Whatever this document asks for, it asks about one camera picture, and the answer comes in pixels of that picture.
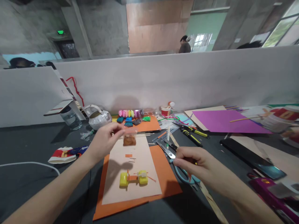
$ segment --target toy car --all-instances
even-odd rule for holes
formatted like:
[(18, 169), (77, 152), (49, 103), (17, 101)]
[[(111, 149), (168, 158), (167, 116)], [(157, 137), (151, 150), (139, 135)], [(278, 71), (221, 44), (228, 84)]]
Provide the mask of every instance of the toy car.
[(129, 170), (127, 172), (121, 173), (121, 178), (119, 181), (120, 187), (127, 187), (130, 182), (139, 182), (141, 185), (146, 185), (148, 183), (147, 173), (145, 170), (141, 170), (137, 175), (130, 175)]

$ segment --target exit sign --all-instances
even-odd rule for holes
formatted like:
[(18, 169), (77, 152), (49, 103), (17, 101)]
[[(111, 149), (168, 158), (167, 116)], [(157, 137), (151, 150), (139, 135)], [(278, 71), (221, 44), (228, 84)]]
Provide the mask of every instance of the exit sign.
[(58, 33), (59, 35), (63, 35), (63, 34), (65, 34), (64, 30), (58, 30), (57, 33)]

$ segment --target knife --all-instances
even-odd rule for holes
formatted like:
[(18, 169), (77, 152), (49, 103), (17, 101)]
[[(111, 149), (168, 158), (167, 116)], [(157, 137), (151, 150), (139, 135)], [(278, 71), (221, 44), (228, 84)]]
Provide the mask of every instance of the knife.
[(175, 144), (171, 143), (167, 139), (165, 139), (164, 142), (166, 142), (174, 151), (177, 151), (178, 147)]
[(158, 145), (163, 149), (163, 151), (169, 156), (170, 159), (175, 159), (175, 155), (169, 151), (165, 146), (163, 146), (160, 142), (157, 142)]

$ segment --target white partition wall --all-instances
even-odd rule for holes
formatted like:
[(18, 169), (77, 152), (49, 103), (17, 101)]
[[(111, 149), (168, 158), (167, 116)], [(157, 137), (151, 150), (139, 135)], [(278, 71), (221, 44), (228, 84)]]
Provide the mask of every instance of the white partition wall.
[[(186, 110), (298, 102), (299, 47), (275, 47), (56, 63), (76, 79), (85, 105), (108, 110)], [(67, 82), (75, 93), (72, 81)]]
[(63, 122), (43, 115), (72, 99), (52, 67), (0, 70), (0, 127)]

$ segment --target kettle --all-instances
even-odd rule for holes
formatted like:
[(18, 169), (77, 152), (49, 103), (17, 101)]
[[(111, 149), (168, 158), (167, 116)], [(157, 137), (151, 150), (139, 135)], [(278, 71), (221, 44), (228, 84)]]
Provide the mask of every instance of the kettle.
[(112, 122), (110, 113), (96, 105), (88, 105), (84, 110), (89, 117), (88, 123), (94, 130), (98, 130), (100, 127)]

